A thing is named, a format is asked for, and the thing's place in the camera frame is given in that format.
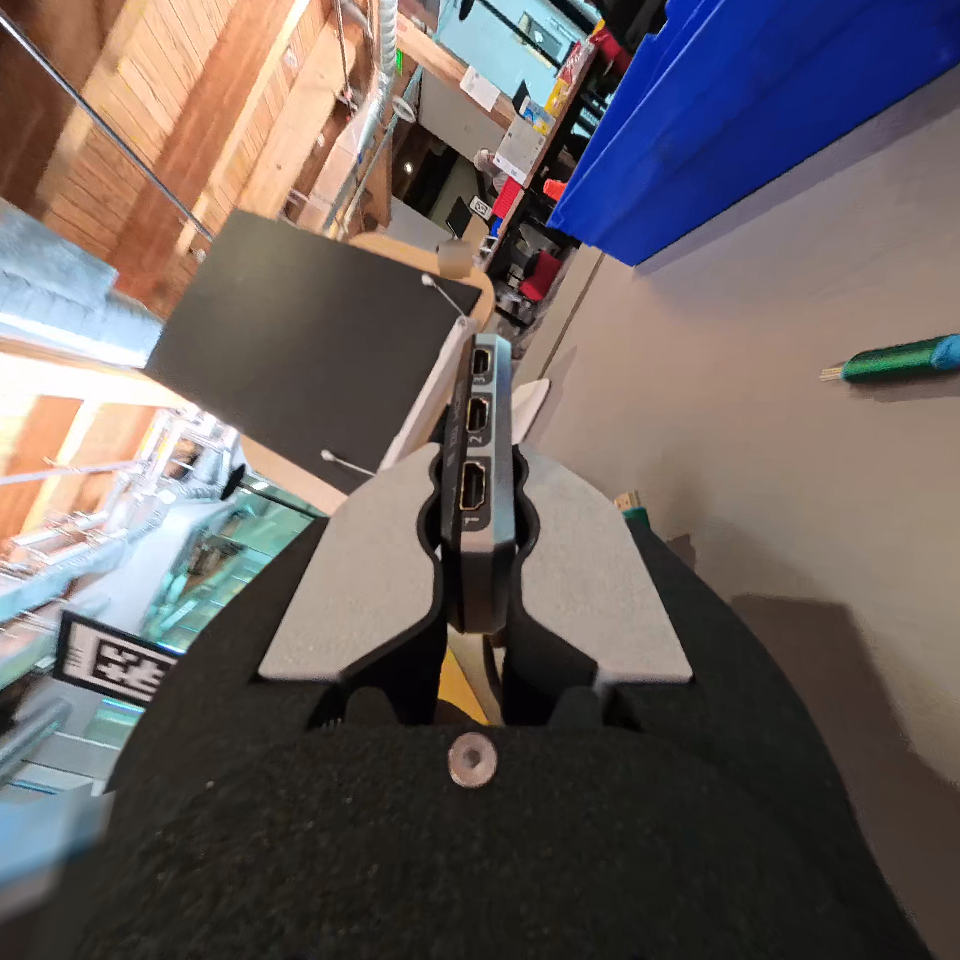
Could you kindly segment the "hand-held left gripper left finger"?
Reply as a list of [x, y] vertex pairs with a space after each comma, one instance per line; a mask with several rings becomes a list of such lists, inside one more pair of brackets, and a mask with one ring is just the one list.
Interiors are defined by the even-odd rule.
[[348, 700], [381, 690], [400, 723], [435, 718], [448, 648], [439, 556], [442, 447], [360, 486], [328, 521], [257, 675]]

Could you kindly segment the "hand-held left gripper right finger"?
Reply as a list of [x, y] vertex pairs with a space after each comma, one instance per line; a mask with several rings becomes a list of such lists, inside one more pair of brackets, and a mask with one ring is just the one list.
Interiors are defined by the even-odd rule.
[[545, 726], [570, 690], [606, 707], [620, 688], [688, 686], [693, 668], [622, 511], [525, 443], [514, 469], [504, 722]]

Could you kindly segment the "silver hdmi hub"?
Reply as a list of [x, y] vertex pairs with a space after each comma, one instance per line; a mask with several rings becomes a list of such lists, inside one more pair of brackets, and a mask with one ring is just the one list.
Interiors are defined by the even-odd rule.
[[506, 624], [518, 552], [513, 360], [493, 333], [463, 348], [444, 423], [438, 479], [439, 555], [447, 617], [463, 634]]

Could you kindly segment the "yellow plastic bin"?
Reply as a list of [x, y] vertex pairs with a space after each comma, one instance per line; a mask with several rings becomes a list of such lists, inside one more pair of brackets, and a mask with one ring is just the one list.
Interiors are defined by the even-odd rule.
[[482, 703], [450, 647], [446, 648], [440, 667], [438, 711], [444, 716], [466, 718], [482, 727], [490, 726]]

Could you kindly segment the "blue plastic bin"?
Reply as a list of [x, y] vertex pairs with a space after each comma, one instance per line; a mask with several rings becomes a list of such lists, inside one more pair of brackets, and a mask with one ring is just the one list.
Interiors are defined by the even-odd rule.
[[958, 66], [957, 1], [668, 2], [548, 226], [636, 267]]

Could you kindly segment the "printed marker sign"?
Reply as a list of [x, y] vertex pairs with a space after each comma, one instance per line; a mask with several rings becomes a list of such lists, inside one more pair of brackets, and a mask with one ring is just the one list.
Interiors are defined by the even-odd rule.
[[59, 622], [51, 675], [143, 712], [184, 655], [166, 644], [66, 610]]

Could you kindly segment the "black board with wooden rim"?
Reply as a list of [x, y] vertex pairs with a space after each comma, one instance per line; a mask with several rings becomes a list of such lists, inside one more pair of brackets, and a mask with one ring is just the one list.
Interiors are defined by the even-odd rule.
[[484, 329], [492, 282], [454, 279], [437, 253], [370, 233], [344, 243], [236, 211], [163, 325], [144, 373], [240, 435], [251, 470], [333, 515], [378, 467], [456, 316]]

